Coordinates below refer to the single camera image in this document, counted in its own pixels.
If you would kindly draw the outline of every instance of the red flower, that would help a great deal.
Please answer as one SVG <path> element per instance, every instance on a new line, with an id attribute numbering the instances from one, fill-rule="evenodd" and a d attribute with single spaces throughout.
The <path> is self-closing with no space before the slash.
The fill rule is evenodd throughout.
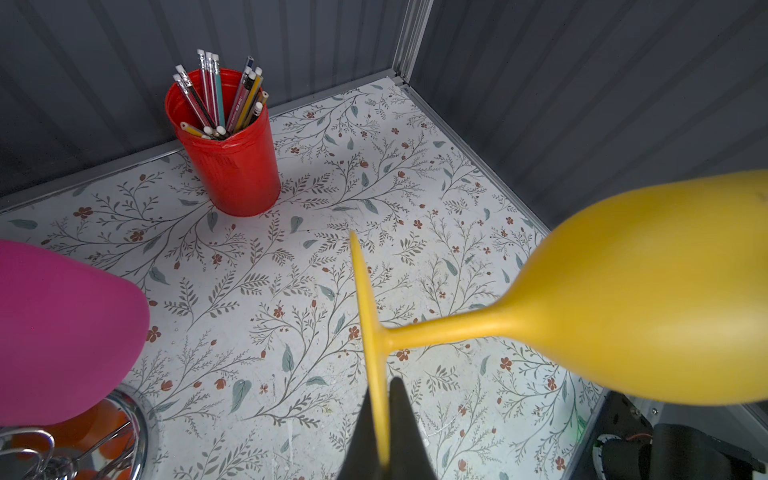
<path id="1" fill-rule="evenodd" d="M 152 330 L 149 330 L 147 332 L 147 341 L 149 343 L 154 343 L 155 340 L 159 339 L 161 337 L 162 333 L 157 329 L 156 326 L 152 327 Z"/>
<path id="2" fill-rule="evenodd" d="M 78 208 L 78 211 L 74 212 L 72 215 L 75 215 L 76 217 L 81 217 L 83 220 L 85 220 L 88 215 L 93 215 L 94 211 L 90 207 L 80 207 Z"/>

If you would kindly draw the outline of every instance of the dark gray panel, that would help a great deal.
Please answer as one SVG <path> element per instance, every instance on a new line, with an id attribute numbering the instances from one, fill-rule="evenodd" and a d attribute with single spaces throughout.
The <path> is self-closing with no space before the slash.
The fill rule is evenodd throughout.
<path id="1" fill-rule="evenodd" d="M 463 5 L 435 1 L 412 86 L 550 226 L 632 188 L 768 167 L 768 2 Z"/>
<path id="2" fill-rule="evenodd" d="M 252 55 L 278 105 L 392 65 L 408 0 L 0 2 L 0 195 L 173 138 L 174 66 Z"/>

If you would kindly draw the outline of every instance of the red plastic cup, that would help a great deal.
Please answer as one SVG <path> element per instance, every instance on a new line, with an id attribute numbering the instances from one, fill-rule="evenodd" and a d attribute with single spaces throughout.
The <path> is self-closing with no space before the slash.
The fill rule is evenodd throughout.
<path id="1" fill-rule="evenodd" d="M 202 96 L 200 70 L 191 71 L 189 75 Z M 241 75 L 229 68 L 221 69 L 225 112 L 232 107 Z M 165 113 L 219 210 L 235 217 L 252 217 L 275 204 L 280 195 L 280 177 L 266 107 L 248 128 L 225 141 L 204 140 L 181 130 L 183 121 L 201 130 L 202 125 L 198 124 L 192 107 L 175 83 L 165 96 Z"/>

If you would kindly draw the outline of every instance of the yellow plastic object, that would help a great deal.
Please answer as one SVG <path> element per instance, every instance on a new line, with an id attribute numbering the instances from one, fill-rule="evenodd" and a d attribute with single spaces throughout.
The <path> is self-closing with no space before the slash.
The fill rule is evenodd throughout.
<path id="1" fill-rule="evenodd" d="M 595 204 L 547 236 L 484 309 L 379 324 L 352 232 L 362 342 L 383 465 L 386 358 L 507 336 L 620 392 L 725 405 L 768 398 L 768 170 L 648 187 Z"/>

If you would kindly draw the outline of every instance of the floral pattern surface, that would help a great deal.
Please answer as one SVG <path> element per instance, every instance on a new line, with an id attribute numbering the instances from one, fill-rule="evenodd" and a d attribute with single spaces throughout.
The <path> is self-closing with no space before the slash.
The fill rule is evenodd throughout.
<path id="1" fill-rule="evenodd" d="M 258 217 L 218 211 L 180 152 L 0 220 L 146 293 L 125 382 L 162 428 L 155 478 L 334 478 L 366 389 L 350 229 L 388 326 L 493 302 L 543 238 L 387 78 L 271 126 L 282 190 Z M 601 391 L 509 339 L 389 371 L 439 478 L 559 478 Z"/>

